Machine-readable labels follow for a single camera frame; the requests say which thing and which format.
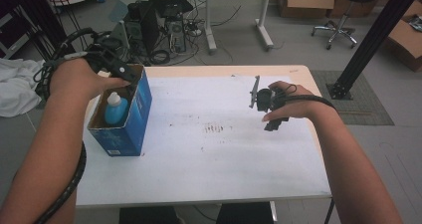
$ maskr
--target cardboard box on floor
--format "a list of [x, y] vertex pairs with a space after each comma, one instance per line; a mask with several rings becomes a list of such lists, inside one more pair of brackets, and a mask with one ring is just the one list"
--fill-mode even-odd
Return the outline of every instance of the cardboard box on floor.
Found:
[[289, 18], [322, 18], [333, 6], [334, 0], [278, 0], [280, 16]]
[[418, 1], [413, 2], [391, 31], [385, 45], [413, 72], [422, 72], [422, 32], [408, 24], [413, 15], [422, 16], [422, 4]]
[[[373, 8], [375, 7], [377, 3], [378, 3], [378, 0], [373, 0], [372, 2], [368, 2], [368, 3], [354, 3], [353, 7], [351, 8], [349, 17], [351, 18], [366, 17], [372, 12]], [[326, 17], [341, 18], [341, 16], [347, 10], [349, 5], [350, 5], [349, 0], [334, 0], [334, 6], [331, 10], [326, 11]]]

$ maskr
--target white bottle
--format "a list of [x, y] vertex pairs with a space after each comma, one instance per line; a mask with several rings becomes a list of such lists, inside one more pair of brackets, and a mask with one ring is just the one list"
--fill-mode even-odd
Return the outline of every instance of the white bottle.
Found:
[[121, 98], [113, 92], [106, 99], [108, 105], [105, 108], [105, 122], [110, 125], [122, 125], [127, 110], [127, 99]]

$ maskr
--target hand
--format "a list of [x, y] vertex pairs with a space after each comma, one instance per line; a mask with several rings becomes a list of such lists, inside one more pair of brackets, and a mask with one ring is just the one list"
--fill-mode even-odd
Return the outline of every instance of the hand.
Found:
[[90, 100], [112, 88], [129, 85], [121, 78], [100, 77], [91, 69], [85, 59], [64, 62], [53, 74], [50, 83], [50, 96], [63, 94]]
[[[274, 82], [269, 88], [280, 88], [284, 90], [288, 96], [313, 95], [301, 85], [292, 85], [286, 82]], [[307, 117], [310, 118], [318, 109], [325, 109], [326, 105], [312, 101], [293, 101], [286, 103], [283, 107], [269, 112], [263, 117], [263, 121], [269, 121], [281, 117]]]

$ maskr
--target cardboard box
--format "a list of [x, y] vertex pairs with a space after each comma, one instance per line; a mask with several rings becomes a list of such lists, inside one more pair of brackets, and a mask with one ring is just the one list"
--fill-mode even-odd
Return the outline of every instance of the cardboard box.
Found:
[[278, 7], [282, 17], [322, 18], [326, 9], [332, 9], [334, 0], [279, 0]]
[[[372, 12], [373, 8], [375, 7], [377, 3], [378, 3], [378, 0], [373, 0], [372, 2], [368, 2], [368, 3], [354, 3], [349, 13], [349, 17], [351, 18], [366, 17]], [[334, 6], [331, 10], [326, 11], [326, 17], [341, 18], [341, 16], [347, 10], [349, 5], [350, 5], [349, 0], [334, 0]]]
[[422, 33], [408, 24], [415, 14], [422, 16], [422, 4], [418, 1], [413, 2], [391, 31], [386, 47], [413, 72], [422, 72]]
[[[109, 156], [140, 156], [145, 136], [152, 95], [144, 66], [131, 67], [136, 71], [138, 78], [135, 90], [119, 88], [104, 92], [88, 123], [88, 130]], [[122, 126], [110, 126], [105, 122], [106, 99], [111, 92], [117, 92], [129, 103], [127, 117]]]

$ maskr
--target forearm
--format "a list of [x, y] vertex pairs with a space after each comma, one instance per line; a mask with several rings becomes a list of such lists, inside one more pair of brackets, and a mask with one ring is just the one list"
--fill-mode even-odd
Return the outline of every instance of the forearm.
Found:
[[0, 222], [34, 222], [67, 187], [81, 153], [87, 104], [88, 100], [75, 96], [49, 98], [33, 144], [4, 202]]
[[342, 223], [401, 223], [376, 170], [334, 109], [310, 117]]

